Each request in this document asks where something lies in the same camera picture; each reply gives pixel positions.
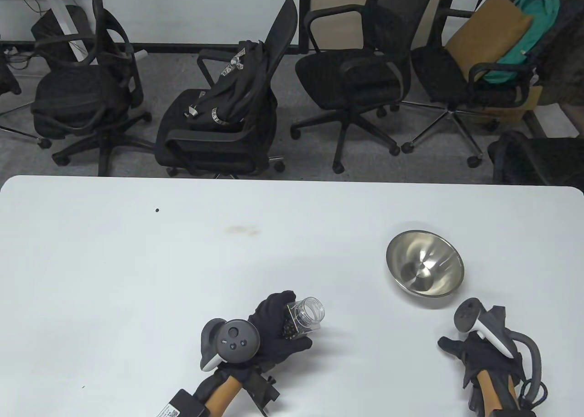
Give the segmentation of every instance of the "chair base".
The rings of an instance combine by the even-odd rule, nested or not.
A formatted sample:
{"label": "chair base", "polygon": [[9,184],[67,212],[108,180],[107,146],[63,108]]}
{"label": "chair base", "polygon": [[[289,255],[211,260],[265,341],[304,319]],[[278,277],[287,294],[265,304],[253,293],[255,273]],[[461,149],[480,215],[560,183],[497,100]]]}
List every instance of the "chair base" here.
{"label": "chair base", "polygon": [[[275,156],[268,158],[269,163],[274,163],[274,171],[280,173],[286,170],[286,165],[284,165],[284,157]],[[178,167],[167,167],[167,174],[169,177],[176,177],[179,175],[179,168]],[[213,179],[216,180],[221,177],[229,177],[234,180],[239,180],[240,178],[235,174],[225,174],[225,173],[216,173],[213,175]]]}
{"label": "chair base", "polygon": [[313,117],[311,119],[301,121],[300,123],[296,123],[290,127],[290,137],[292,137],[294,140],[298,140],[301,135],[301,128],[313,127],[329,122],[340,122],[340,133],[332,163],[332,170],[334,173],[340,174],[344,172],[344,166],[340,162],[340,159],[343,154],[344,140],[346,138],[349,125],[357,125],[359,128],[367,131],[367,133],[371,134],[373,137],[377,137],[379,140],[384,142],[388,146],[392,156],[398,156],[400,154],[400,147],[395,140],[378,129],[378,127],[373,125],[367,119],[363,118],[361,114],[346,110],[326,113],[321,116]]}
{"label": "chair base", "polygon": [[426,129],[424,129],[424,131],[422,131],[420,134],[418,134],[416,137],[414,137],[413,140],[411,140],[410,142],[404,143],[401,146],[401,150],[404,154],[410,154],[411,152],[413,152],[417,143],[426,134],[428,134],[429,131],[433,127],[435,127],[435,125],[437,125],[440,121],[442,121],[442,119],[451,118],[456,123],[457,129],[458,129],[459,133],[461,134],[461,136],[463,136],[465,141],[469,144],[469,146],[471,147],[471,149],[474,152],[474,156],[470,156],[467,159],[467,165],[469,167],[473,167],[473,168],[480,166],[480,163],[482,162],[482,158],[483,158],[484,153],[483,153],[482,149],[480,148],[480,146],[473,139],[473,136],[469,132],[469,129],[467,129],[467,127],[464,125],[464,123],[461,120],[459,115],[467,115],[467,116],[472,116],[472,117],[481,117],[483,119],[491,119],[491,122],[486,127],[486,129],[488,131],[495,131],[496,128],[498,127],[499,118],[497,116],[483,114],[483,113],[477,113],[477,112],[471,112],[471,111],[467,111],[467,110],[457,110],[456,108],[450,108],[450,106],[448,108],[444,108],[444,107],[440,107],[438,105],[420,104],[418,102],[409,102],[406,100],[403,100],[401,102],[401,104],[403,104],[405,106],[409,106],[409,107],[414,107],[414,108],[425,108],[425,109],[430,109],[430,110],[438,110],[438,111],[442,112],[442,114],[440,116],[438,116],[434,120],[434,122],[432,122],[430,125],[428,125],[428,127],[426,127]]}
{"label": "chair base", "polygon": [[152,121],[152,114],[144,112],[140,116],[128,119],[112,129],[97,130],[96,134],[86,137],[67,146],[62,151],[55,152],[52,155],[52,160],[58,166],[67,166],[71,159],[70,156],[94,150],[99,148],[99,167],[98,177],[107,177],[109,174],[109,164],[111,152],[117,146],[128,146],[130,148],[138,148],[142,151],[154,154],[154,143],[148,142],[139,137],[128,136],[125,132],[140,120],[146,122]]}
{"label": "chair base", "polygon": [[[22,108],[25,108],[25,107],[27,107],[27,106],[29,106],[31,104],[32,104],[32,102],[27,102],[26,104],[19,105],[16,108],[12,108],[12,109],[7,110],[5,112],[1,112],[0,113],[0,117],[2,117],[4,115],[7,115],[8,113],[15,112],[17,110],[21,110]],[[48,149],[48,148],[50,148],[52,146],[52,142],[48,138],[38,137],[38,136],[35,136],[33,134],[25,133],[23,131],[15,130],[13,128],[4,127],[4,126],[1,126],[1,125],[0,125],[0,130],[1,131],[4,131],[6,133],[17,134],[19,136],[25,136],[25,137],[29,137],[31,139],[34,139],[36,141],[36,144],[40,148],[42,148],[44,150],[46,150],[46,149]]]}

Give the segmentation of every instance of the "wooden handle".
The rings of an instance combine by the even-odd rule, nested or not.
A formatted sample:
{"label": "wooden handle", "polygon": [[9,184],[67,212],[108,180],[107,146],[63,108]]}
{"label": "wooden handle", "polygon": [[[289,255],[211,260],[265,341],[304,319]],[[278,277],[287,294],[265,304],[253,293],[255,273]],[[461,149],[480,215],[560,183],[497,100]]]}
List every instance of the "wooden handle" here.
{"label": "wooden handle", "polygon": [[205,404],[211,412],[211,417],[221,417],[241,388],[241,383],[234,377],[229,376]]}
{"label": "wooden handle", "polygon": [[[483,370],[476,376],[476,378],[480,384],[482,398],[485,403],[485,417],[489,417],[490,413],[495,409],[503,409],[503,405],[501,405],[501,399],[499,399],[495,392],[495,387],[493,386],[493,381],[490,379],[489,373],[486,370]],[[519,408],[517,394],[515,393],[515,387],[513,386],[511,376],[509,376],[509,393],[511,393],[511,396],[515,399],[517,408]]]}

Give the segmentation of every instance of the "bowl rim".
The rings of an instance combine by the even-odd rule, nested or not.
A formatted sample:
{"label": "bowl rim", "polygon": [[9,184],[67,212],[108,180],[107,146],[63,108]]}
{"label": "bowl rim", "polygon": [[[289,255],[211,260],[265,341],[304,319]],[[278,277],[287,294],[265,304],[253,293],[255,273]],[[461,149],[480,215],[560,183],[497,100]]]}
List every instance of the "bowl rim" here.
{"label": "bowl rim", "polygon": [[[391,270],[390,261],[389,261],[389,257],[388,257],[389,256],[389,252],[390,252],[390,248],[391,248],[391,245],[395,242],[395,240],[397,238],[399,238],[402,235],[408,234],[408,233],[423,233],[423,234],[429,234],[429,235],[432,235],[432,236],[436,236],[436,238],[442,240],[442,242],[444,242],[445,244],[447,244],[448,246],[450,246],[450,248],[452,248],[452,250],[456,253],[456,256],[459,259],[460,266],[461,266],[461,274],[460,274],[460,280],[458,281],[458,283],[450,291],[445,292],[444,294],[440,294],[438,296],[429,296],[428,294],[423,294],[422,292],[418,292],[418,291],[415,291],[415,290],[411,290],[410,288],[407,288],[394,275],[393,271]],[[428,231],[428,230],[406,230],[406,231],[403,231],[402,233],[396,234],[392,238],[392,240],[390,240],[390,243],[387,246],[387,250],[386,250],[386,264],[387,264],[388,270],[390,271],[391,277],[394,278],[394,280],[396,281],[396,283],[398,285],[400,285],[400,287],[403,290],[405,290],[407,292],[410,292],[411,294],[415,294],[416,296],[420,296],[420,297],[425,297],[425,298],[440,298],[440,297],[448,296],[448,295],[452,294],[455,290],[457,290],[458,288],[460,288],[460,285],[463,283],[463,280],[464,280],[464,261],[463,261],[462,257],[460,256],[459,251],[454,247],[454,245],[452,245],[450,242],[448,242],[448,240],[446,240],[442,236],[440,236],[440,235],[438,235],[436,233],[432,233],[431,231]]]}

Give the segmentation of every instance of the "desk leg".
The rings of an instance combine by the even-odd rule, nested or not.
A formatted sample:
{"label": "desk leg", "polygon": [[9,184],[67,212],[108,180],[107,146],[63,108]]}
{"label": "desk leg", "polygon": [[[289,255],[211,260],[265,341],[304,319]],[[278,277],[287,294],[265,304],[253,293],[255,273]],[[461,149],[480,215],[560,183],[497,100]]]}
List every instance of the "desk leg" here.
{"label": "desk leg", "polygon": [[[67,11],[67,7],[65,6],[65,2],[63,0],[47,0],[48,4],[51,7],[52,13],[55,15],[61,30],[63,31],[64,35],[70,34],[77,34],[77,28],[75,27],[75,23],[71,19],[71,15],[69,11]],[[71,49],[73,50],[73,54],[78,61],[82,61],[87,56],[87,50],[81,41],[75,41],[70,43]]]}

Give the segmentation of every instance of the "gray cable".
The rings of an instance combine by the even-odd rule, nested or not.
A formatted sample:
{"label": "gray cable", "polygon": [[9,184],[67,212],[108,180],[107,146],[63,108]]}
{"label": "gray cable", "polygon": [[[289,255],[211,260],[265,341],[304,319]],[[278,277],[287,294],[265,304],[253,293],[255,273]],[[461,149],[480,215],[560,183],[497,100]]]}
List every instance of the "gray cable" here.
{"label": "gray cable", "polygon": [[536,401],[542,383],[542,354],[534,340],[527,335],[509,331],[509,338],[524,343],[532,354],[532,384],[529,386],[529,392],[525,395],[525,400],[532,404]]}

